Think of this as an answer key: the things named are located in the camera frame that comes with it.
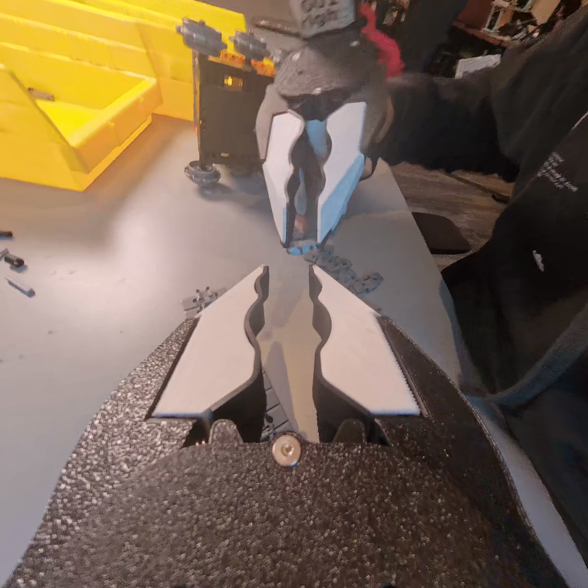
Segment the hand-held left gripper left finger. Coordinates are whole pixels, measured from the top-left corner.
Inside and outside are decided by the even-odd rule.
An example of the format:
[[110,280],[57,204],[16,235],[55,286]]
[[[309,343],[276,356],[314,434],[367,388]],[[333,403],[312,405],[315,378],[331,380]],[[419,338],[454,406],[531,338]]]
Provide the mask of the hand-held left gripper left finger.
[[261,265],[192,324],[150,408],[150,419],[184,420],[204,431],[233,422],[246,443],[261,439],[266,392],[257,335],[265,325],[269,267]]

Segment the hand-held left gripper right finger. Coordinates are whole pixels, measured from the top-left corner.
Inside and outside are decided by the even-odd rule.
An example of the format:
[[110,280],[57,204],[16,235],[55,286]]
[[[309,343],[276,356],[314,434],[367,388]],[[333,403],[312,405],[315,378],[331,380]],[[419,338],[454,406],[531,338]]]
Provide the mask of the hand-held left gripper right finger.
[[309,295],[320,337],[312,386],[319,440],[333,441],[349,419],[369,433],[378,418],[420,416],[381,315],[317,265],[309,267]]

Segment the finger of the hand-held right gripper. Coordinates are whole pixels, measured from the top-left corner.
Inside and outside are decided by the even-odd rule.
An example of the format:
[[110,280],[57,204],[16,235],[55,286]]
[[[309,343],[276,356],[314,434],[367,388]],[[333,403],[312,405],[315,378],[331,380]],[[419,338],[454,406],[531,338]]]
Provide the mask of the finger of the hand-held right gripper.
[[293,111],[275,114],[271,120],[266,157],[263,161],[263,175],[273,221],[284,248],[292,247],[296,217],[307,211],[304,174],[292,162],[292,151],[304,130],[304,120]]
[[307,167],[307,216],[317,245],[338,225],[364,171],[366,110],[364,101],[348,102],[323,121],[307,121],[309,159],[318,166],[317,171]]

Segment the pile of grey track pieces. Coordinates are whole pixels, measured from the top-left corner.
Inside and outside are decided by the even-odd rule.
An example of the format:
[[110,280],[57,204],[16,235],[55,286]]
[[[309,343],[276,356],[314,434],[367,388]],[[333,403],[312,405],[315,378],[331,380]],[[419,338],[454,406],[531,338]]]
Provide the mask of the pile of grey track pieces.
[[356,273],[351,261],[332,251],[310,251],[305,253],[303,258],[320,267],[340,285],[360,298],[377,290],[384,281],[383,276],[378,272],[363,275]]

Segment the person's right forearm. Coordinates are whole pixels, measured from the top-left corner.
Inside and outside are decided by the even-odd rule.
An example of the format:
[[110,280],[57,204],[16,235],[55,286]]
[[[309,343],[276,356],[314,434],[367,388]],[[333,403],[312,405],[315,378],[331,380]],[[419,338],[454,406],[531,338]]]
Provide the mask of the person's right forearm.
[[531,47],[459,79],[393,78],[380,156],[432,170],[533,177],[560,146],[587,178],[587,7]]

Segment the light grey desk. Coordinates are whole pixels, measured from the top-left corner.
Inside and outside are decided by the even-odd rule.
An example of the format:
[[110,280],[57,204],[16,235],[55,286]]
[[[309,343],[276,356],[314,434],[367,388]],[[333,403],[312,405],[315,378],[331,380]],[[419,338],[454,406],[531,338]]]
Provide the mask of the light grey desk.
[[[150,126],[83,192],[1,180],[1,583],[37,530],[61,470],[119,383],[184,320],[197,289],[269,267],[262,361],[290,421],[318,441],[308,263],[279,244],[257,177],[200,190],[186,121]],[[32,287],[28,298],[10,276]]]

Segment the person's right hand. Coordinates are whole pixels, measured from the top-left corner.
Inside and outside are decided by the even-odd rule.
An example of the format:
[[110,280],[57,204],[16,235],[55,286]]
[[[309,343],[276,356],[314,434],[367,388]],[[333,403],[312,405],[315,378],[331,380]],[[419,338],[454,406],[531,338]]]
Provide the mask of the person's right hand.
[[394,108],[392,98],[387,95],[385,102],[385,112],[376,127],[375,134],[371,137],[366,153],[364,154],[364,171],[360,177],[360,181],[370,178],[378,165],[380,154],[383,147],[384,139],[392,126],[394,118]]

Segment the red fabric item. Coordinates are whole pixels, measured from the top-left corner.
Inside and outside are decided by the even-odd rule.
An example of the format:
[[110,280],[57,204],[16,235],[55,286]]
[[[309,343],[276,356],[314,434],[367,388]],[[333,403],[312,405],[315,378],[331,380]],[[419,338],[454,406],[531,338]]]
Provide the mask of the red fabric item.
[[396,41],[378,30],[375,11],[368,4],[360,4],[358,11],[362,23],[362,36],[376,47],[378,62],[385,67],[386,79],[401,75],[405,69],[405,64]]

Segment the black yellow toy brick vehicle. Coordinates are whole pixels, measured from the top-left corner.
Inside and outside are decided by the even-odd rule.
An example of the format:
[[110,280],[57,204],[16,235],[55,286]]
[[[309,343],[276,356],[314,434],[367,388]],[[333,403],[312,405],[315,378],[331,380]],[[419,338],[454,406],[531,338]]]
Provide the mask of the black yellow toy brick vehicle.
[[217,164],[237,173],[261,172],[254,133],[256,116],[273,82],[275,68],[267,43],[247,31],[229,37],[204,21],[183,18],[176,27],[192,53],[194,127],[199,159],[185,174],[196,185],[218,183]]

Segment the dark rounded object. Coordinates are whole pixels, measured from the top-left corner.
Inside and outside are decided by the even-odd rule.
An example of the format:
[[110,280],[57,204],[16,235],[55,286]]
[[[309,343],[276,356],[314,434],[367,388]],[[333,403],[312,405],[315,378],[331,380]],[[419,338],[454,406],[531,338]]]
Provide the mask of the dark rounded object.
[[413,219],[431,254],[466,254],[470,243],[448,218],[424,212],[412,212]]

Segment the white box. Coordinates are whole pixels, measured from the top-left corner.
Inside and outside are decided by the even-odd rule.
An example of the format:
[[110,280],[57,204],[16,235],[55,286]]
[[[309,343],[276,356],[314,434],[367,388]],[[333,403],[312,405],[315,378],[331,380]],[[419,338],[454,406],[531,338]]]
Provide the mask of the white box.
[[493,68],[499,64],[502,55],[481,55],[471,58],[460,59],[457,63],[454,78],[460,79],[461,77],[471,74],[478,70],[484,70],[486,68]]

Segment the yellow plastic bin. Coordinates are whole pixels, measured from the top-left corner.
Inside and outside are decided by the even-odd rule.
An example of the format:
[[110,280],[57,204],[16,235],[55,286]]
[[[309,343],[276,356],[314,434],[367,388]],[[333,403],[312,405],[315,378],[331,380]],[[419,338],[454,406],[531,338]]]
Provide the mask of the yellow plastic bin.
[[176,31],[183,19],[203,21],[229,37],[246,30],[242,13],[198,1],[1,1],[1,41],[37,52],[154,77],[156,114],[193,117],[191,53]]
[[[29,87],[52,93],[35,100]],[[85,190],[151,123],[158,82],[48,59],[1,64],[1,178]]]

